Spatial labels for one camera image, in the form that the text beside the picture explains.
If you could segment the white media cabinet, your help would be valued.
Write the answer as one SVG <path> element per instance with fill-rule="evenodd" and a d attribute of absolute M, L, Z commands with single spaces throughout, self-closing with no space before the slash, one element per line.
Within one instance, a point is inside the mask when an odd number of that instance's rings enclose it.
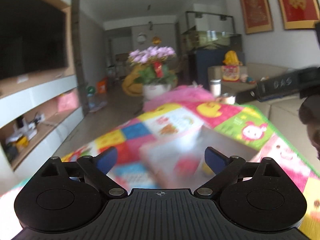
<path fill-rule="evenodd" d="M 63 112 L 59 112 L 57 107 L 57 99 L 62 94 L 78 92 L 72 45 L 71 7 L 63 9 L 63 12 L 66 15 L 68 67 L 29 75 L 27 81 L 18 85 L 15 93 L 4 93 L 1 96 L 1 138 L 12 133 L 13 122 L 21 115 L 28 121 L 37 114 L 45 117 L 44 122 L 38 124 L 35 137 L 12 162 L 9 162 L 5 152 L 1 151 L 1 186 L 4 188 L 32 176 L 84 117 L 80 106 Z"/>

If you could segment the beige sofa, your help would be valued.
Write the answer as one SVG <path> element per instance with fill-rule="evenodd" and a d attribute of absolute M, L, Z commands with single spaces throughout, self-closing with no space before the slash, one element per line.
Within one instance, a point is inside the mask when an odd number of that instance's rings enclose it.
<path fill-rule="evenodd" d="M 239 81 L 222 81 L 222 94 L 257 107 L 304 159 L 319 171 L 319 67 L 249 63 Z"/>

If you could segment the orange bag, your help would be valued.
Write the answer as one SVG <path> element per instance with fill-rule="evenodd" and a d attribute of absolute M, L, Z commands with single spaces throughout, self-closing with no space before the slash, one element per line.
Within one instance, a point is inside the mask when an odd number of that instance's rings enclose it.
<path fill-rule="evenodd" d="M 108 78 L 106 78 L 106 77 L 97 82 L 96 88 L 97 88 L 98 94 L 107 93 L 107 83 L 108 83 Z"/>

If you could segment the white thermos bottle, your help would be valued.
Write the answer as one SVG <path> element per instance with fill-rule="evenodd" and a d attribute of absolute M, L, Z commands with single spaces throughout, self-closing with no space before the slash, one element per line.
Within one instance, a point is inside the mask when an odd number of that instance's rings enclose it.
<path fill-rule="evenodd" d="M 218 98 L 221 95 L 221 79 L 213 79 L 209 82 L 210 92 L 213 97 Z"/>

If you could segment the pink gift bag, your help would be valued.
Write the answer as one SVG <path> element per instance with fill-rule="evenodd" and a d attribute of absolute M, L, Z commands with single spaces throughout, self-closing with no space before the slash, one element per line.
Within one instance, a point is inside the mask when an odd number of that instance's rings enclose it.
<path fill-rule="evenodd" d="M 74 110 L 79 107 L 79 100 L 76 91 L 63 93 L 57 97 L 57 111 L 64 112 Z"/>

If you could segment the pink orchid flower pot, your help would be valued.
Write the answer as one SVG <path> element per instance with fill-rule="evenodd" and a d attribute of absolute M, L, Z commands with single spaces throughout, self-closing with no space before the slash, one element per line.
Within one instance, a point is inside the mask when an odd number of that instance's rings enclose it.
<path fill-rule="evenodd" d="M 123 91 L 130 96 L 143 96 L 143 88 L 146 86 L 164 85 L 167 89 L 175 88 L 178 78 L 167 66 L 167 60 L 175 56 L 171 47 L 151 46 L 130 52 L 127 61 L 131 64 L 132 71 L 122 83 Z"/>

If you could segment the colourful cartoon play mat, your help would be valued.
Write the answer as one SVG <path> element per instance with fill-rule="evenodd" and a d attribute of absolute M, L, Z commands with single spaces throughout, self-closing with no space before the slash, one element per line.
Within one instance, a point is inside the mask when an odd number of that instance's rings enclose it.
<path fill-rule="evenodd" d="M 254 107 L 166 103 L 1 196 L 1 239 L 319 239 L 319 172 Z"/>

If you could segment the pink tulle cloth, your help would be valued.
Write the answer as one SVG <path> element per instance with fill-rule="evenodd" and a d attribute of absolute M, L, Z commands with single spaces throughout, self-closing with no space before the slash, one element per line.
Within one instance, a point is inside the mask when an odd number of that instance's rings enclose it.
<path fill-rule="evenodd" d="M 211 92 L 201 86 L 178 86 L 173 90 L 159 95 L 144 103 L 143 111 L 148 112 L 165 103 L 176 102 L 195 102 L 195 101 L 214 101 L 215 98 Z"/>

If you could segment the pink cardboard box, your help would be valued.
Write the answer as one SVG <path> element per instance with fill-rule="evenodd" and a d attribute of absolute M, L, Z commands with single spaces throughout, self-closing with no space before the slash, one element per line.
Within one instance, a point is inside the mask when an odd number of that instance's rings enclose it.
<path fill-rule="evenodd" d="M 259 153 L 202 126 L 148 142 L 141 146 L 139 155 L 159 187 L 194 191 L 215 176 L 204 161 L 204 152 L 208 147 L 217 149 L 227 157 L 238 155 L 246 161 L 253 160 Z"/>

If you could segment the red framed picture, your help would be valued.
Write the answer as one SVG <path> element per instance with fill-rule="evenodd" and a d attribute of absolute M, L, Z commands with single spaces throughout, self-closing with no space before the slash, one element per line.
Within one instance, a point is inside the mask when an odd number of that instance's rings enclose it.
<path fill-rule="evenodd" d="M 247 35 L 273 30 L 268 0 L 240 0 L 240 4 Z"/>
<path fill-rule="evenodd" d="M 318 0 L 278 0 L 285 30 L 313 29 L 319 22 Z"/>

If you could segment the black television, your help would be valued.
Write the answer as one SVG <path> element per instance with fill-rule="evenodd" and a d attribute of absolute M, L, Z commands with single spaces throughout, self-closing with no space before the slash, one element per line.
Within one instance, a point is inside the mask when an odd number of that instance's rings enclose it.
<path fill-rule="evenodd" d="M 1 0 L 1 79 L 67 67 L 66 15 L 42 0 Z"/>

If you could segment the watermelon ball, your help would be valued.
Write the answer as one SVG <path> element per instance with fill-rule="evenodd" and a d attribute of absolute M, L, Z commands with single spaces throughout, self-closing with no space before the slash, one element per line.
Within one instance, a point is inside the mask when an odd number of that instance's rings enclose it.
<path fill-rule="evenodd" d="M 93 94 L 95 94 L 95 87 L 93 87 L 93 86 L 88 86 L 88 87 L 87 87 L 87 94 L 88 94 L 88 95 L 93 95 Z"/>

